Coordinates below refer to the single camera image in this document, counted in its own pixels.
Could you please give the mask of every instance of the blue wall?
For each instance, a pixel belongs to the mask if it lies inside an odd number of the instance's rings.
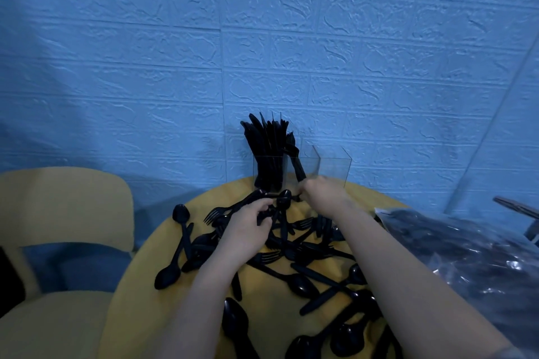
[[[239,125],[282,112],[349,179],[428,210],[539,206],[539,0],[0,0],[0,169],[131,186],[141,242],[252,172]],[[452,197],[456,188],[457,195]]]

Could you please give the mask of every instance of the person's right hand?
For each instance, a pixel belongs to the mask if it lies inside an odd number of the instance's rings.
[[[317,176],[314,179],[305,179],[300,182],[299,192],[301,199],[305,200],[316,210],[332,220],[339,207],[347,202],[352,202],[344,187],[338,185],[332,179],[325,176]]]

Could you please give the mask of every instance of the chair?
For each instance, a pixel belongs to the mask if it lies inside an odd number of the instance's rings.
[[[131,252],[133,198],[118,176],[76,167],[0,175],[0,245],[25,286],[26,299],[0,318],[0,357],[89,359],[97,356],[112,294],[42,295],[19,247],[61,242]]]

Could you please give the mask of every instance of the table top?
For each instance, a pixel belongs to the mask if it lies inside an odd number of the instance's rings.
[[[406,207],[397,200],[354,183],[347,182],[345,187],[349,195],[371,214],[374,213],[375,207]],[[191,212],[191,221],[195,223],[191,237],[195,238],[213,230],[203,222],[212,208],[233,204],[252,190],[252,178],[244,178],[213,188],[188,202],[186,206]],[[306,202],[293,202],[287,211],[290,222],[315,215]],[[181,226],[170,217],[152,233],[137,252],[120,280],[108,309],[99,346],[99,359],[142,357],[166,325],[196,275],[196,271],[183,273],[179,281],[171,287],[161,291],[154,288],[155,275],[170,263],[181,236]],[[345,242],[336,243],[335,248],[350,252]],[[184,262],[185,255],[182,253],[180,266]],[[328,258],[314,261],[309,267],[341,281],[348,275],[348,268],[352,263],[341,258]],[[271,267],[284,274],[294,272],[290,268],[290,262],[284,258],[273,263]],[[286,349],[293,338],[300,334],[318,333],[350,302],[346,295],[339,293],[314,312],[300,316],[299,310],[307,300],[294,295],[283,281],[246,265],[240,269],[239,278],[243,291],[243,301],[240,304],[249,315],[249,337],[262,359],[285,357]],[[320,291],[327,288],[318,282],[314,284]],[[367,327],[366,347],[355,357],[370,358],[373,342],[380,337],[384,325],[385,320],[379,319]],[[216,357],[235,357],[233,345],[222,331]],[[336,357],[329,349],[327,341],[322,349],[322,357]]]

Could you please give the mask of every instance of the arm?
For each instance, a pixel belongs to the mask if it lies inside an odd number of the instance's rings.
[[[339,226],[404,351],[414,359],[486,359],[511,343],[478,311],[319,176],[300,185],[316,211]]]
[[[242,207],[228,224],[219,245],[204,263],[165,331],[156,359],[211,359],[215,355],[226,293],[232,277],[264,245],[271,228],[257,215],[271,199]]]

